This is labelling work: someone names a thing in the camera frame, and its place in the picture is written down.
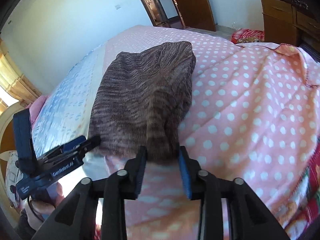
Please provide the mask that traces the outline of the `person's left hand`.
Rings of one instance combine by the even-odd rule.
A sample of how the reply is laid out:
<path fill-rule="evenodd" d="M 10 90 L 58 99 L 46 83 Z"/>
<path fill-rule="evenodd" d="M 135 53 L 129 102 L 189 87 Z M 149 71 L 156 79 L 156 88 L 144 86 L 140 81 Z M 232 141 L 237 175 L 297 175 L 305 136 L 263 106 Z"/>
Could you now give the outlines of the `person's left hand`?
<path fill-rule="evenodd" d="M 25 204 L 24 209 L 27 214 L 28 224 L 32 229 L 37 231 L 44 221 L 43 215 L 50 215 L 64 200 L 61 184 L 56 183 L 55 189 L 57 192 L 57 198 L 54 205 L 40 200 L 30 200 L 29 203 Z"/>

